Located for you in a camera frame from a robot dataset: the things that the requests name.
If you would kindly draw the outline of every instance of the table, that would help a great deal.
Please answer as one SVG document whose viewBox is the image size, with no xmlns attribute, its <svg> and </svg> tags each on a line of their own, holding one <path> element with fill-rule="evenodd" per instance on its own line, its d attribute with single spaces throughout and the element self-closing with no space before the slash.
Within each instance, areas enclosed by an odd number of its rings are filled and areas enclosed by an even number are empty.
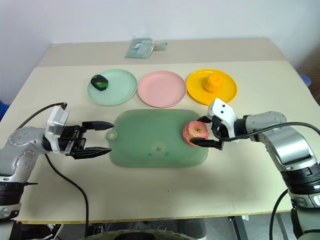
<svg viewBox="0 0 320 240">
<path fill-rule="evenodd" d="M 153 71 L 168 70 L 186 79 L 195 70 L 214 68 L 228 73 L 238 86 L 229 104 L 239 117 L 266 111 L 283 113 L 288 121 L 320 127 L 320 109 L 297 72 L 267 38 L 175 40 L 166 51 L 149 59 L 128 59 L 129 42 L 55 44 L 34 68 L 0 123 L 0 146 L 15 128 L 38 109 L 67 102 L 68 125 L 83 121 L 114 122 L 131 109 L 151 109 L 136 93 L 118 106 L 95 104 L 87 95 L 91 77 L 108 69 L 124 69 L 139 81 Z M 207 107 L 188 94 L 171 109 L 189 109 L 204 115 Z M 43 128 L 50 111 L 28 125 Z M 315 132 L 297 127 L 316 156 Z M 107 147 L 105 131 L 88 131 L 86 147 Z M 50 154 L 53 164 L 79 184 L 88 196 L 93 223 L 150 219 L 181 219 L 269 213 L 286 188 L 262 143 L 241 140 L 226 143 L 223 151 L 210 149 L 207 160 L 190 168 L 122 168 L 108 155 L 75 160 Z M 24 224 L 83 223 L 81 193 L 40 156 L 22 195 L 17 220 Z M 279 211 L 291 209 L 286 196 Z"/>
</svg>

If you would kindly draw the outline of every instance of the sliced apple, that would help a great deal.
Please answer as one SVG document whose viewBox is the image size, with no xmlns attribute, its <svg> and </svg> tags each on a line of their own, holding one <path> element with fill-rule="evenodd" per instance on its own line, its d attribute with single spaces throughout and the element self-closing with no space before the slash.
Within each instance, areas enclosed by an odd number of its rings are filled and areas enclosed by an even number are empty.
<svg viewBox="0 0 320 240">
<path fill-rule="evenodd" d="M 185 125 L 183 131 L 184 141 L 193 147 L 199 147 L 198 145 L 190 142 L 192 139 L 208 139 L 209 133 L 207 126 L 202 121 L 191 121 Z"/>
</svg>

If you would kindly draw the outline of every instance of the floor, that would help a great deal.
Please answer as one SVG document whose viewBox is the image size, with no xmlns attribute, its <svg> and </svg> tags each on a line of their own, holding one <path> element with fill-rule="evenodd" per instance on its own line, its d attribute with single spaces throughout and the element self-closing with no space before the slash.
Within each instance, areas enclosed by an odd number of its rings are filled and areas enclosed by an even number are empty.
<svg viewBox="0 0 320 240">
<path fill-rule="evenodd" d="M 245 230 L 249 240 L 268 240 L 269 239 L 270 214 L 250 215 L 249 220 L 243 220 Z M 207 231 L 207 240 L 236 240 L 236 234 L 232 222 L 227 217 L 204 218 Z M 173 220 L 153 221 L 145 224 L 143 222 L 133 222 L 131 228 L 149 229 L 159 228 L 175 231 L 176 225 Z M 278 213 L 273 227 L 273 239 L 276 240 L 295 240 L 292 231 L 292 223 L 289 212 Z M 84 224 L 65 224 L 60 234 L 62 240 L 77 240 L 84 236 Z"/>
</svg>

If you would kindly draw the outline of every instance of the black cable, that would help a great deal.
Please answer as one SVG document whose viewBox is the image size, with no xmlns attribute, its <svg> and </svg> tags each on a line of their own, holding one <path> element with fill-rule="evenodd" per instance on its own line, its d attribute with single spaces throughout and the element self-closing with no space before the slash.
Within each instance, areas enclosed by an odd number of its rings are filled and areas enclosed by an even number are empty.
<svg viewBox="0 0 320 240">
<path fill-rule="evenodd" d="M 319 135 L 320 135 L 320 129 L 309 124 L 306 122 L 298 122 L 298 121 L 293 121 L 293 122 L 284 122 L 284 123 L 280 123 L 280 124 L 276 124 L 276 125 L 272 125 L 272 126 L 268 126 L 262 129 L 259 129 L 257 131 L 253 131 L 251 133 L 246 133 L 246 134 L 242 134 L 239 136 L 235 136 L 235 137 L 221 137 L 216 131 L 212 131 L 213 135 L 224 142 L 230 142 L 230 141 L 234 141 L 234 140 L 238 140 L 238 139 L 247 139 L 248 137 L 272 130 L 272 129 L 276 129 L 276 128 L 281 128 L 281 127 L 287 127 L 287 126 L 304 126 L 304 127 L 308 127 L 313 129 L 314 131 L 316 131 Z"/>
<path fill-rule="evenodd" d="M 287 194 L 287 192 L 288 192 L 288 189 L 286 189 L 283 193 L 281 193 L 281 195 L 278 197 L 273 207 L 271 218 L 270 218 L 270 225 L 269 225 L 269 240 L 273 240 L 273 227 L 274 227 L 274 219 L 275 219 L 276 211 L 279 206 L 279 203 Z"/>
<path fill-rule="evenodd" d="M 20 126 L 18 126 L 16 130 L 22 128 L 24 125 L 27 124 L 27 122 L 29 122 L 31 119 L 33 119 L 35 116 L 37 116 L 39 113 L 41 113 L 44 110 L 47 110 L 49 108 L 52 108 L 54 106 L 61 106 L 63 109 L 66 109 L 67 104 L 65 102 L 58 102 L 58 103 L 50 104 L 48 106 L 41 108 L 39 111 L 36 111 L 34 114 L 32 114 L 30 117 L 28 117 L 23 123 L 21 123 Z"/>
<path fill-rule="evenodd" d="M 89 226 L 89 203 L 88 203 L 88 198 L 87 195 L 85 193 L 85 191 L 78 185 L 76 184 L 74 181 L 72 181 L 71 179 L 67 178 L 66 176 L 64 176 L 61 172 L 59 172 L 55 166 L 52 164 L 52 162 L 50 161 L 50 158 L 47 154 L 44 155 L 46 160 L 48 161 L 50 167 L 53 169 L 53 171 L 55 171 L 56 174 L 58 174 L 61 178 L 63 178 L 64 180 L 68 181 L 69 183 L 71 183 L 73 186 L 75 186 L 83 195 L 84 201 L 85 201 L 85 230 L 84 230 L 84 236 L 87 237 L 88 236 L 88 226 Z"/>
<path fill-rule="evenodd" d="M 58 102 L 58 103 L 54 103 L 54 104 L 50 104 L 48 106 L 45 106 L 43 108 L 41 108 L 39 111 L 35 112 L 34 114 L 32 114 L 30 117 L 28 117 L 28 119 L 26 119 L 23 123 L 20 124 L 20 126 L 17 128 L 20 129 L 22 128 L 24 125 L 26 125 L 31 119 L 33 119 L 35 116 L 37 116 L 39 113 L 43 112 L 44 110 L 47 110 L 51 107 L 54 106 L 61 106 L 62 109 L 66 109 L 67 107 L 67 103 L 65 102 Z M 47 159 L 50 167 L 63 179 L 67 180 L 69 183 L 71 183 L 73 186 L 75 186 L 83 195 L 84 197 L 84 201 L 85 201 L 85 230 L 84 230 L 84 236 L 87 237 L 88 236 L 88 225 L 89 225 L 89 203 L 88 203 L 88 198 L 87 195 L 85 193 L 85 191 L 78 185 L 76 184 L 74 181 L 70 180 L 69 178 L 67 178 L 66 176 L 64 176 L 61 172 L 59 172 L 55 166 L 52 164 L 52 162 L 50 161 L 50 158 L 47 154 L 44 154 L 45 158 Z"/>
</svg>

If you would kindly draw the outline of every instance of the mint green plate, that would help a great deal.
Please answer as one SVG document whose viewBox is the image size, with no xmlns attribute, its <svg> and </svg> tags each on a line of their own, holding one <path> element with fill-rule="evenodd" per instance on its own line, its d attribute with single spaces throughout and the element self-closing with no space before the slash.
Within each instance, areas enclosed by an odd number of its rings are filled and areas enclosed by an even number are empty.
<svg viewBox="0 0 320 240">
<path fill-rule="evenodd" d="M 203 163 L 208 148 L 186 144 L 183 129 L 199 115 L 184 109 L 136 109 L 122 113 L 106 134 L 111 161 L 125 168 L 185 168 Z"/>
<path fill-rule="evenodd" d="M 138 83 L 131 72 L 111 69 L 99 74 L 108 80 L 108 87 L 104 91 L 99 91 L 89 81 L 87 92 L 95 103 L 105 106 L 119 105 L 136 93 Z"/>
</svg>

